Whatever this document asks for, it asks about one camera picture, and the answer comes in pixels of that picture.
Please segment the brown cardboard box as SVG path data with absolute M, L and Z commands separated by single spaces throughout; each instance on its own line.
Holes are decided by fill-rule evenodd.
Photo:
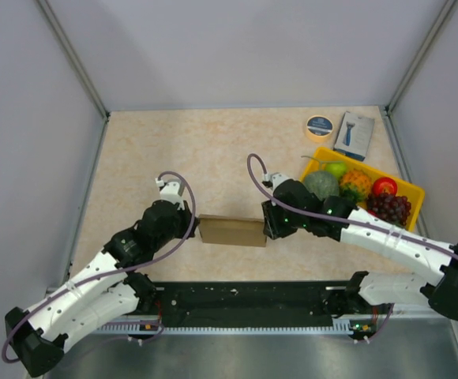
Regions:
M 200 215 L 198 230 L 203 243 L 266 247 L 264 221 L 252 218 Z

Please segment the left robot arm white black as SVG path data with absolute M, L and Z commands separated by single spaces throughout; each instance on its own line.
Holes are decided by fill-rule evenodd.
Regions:
M 31 377 L 55 368 L 80 340 L 127 313 L 147 313 L 154 286 L 140 269 L 172 255 L 197 227 L 197 205 L 161 198 L 110 241 L 71 280 L 26 309 L 5 316 L 2 359 L 19 362 Z

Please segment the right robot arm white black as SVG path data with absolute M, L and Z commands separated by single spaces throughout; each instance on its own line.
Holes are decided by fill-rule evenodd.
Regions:
M 262 209 L 264 233 L 270 239 L 304 230 L 370 250 L 409 269 L 409 274 L 395 276 L 356 272 L 344 294 L 350 310 L 361 313 L 371 305 L 416 304 L 458 321 L 458 242 L 421 237 L 342 197 L 321 201 L 301 182 L 280 174 L 256 187 L 267 198 Z

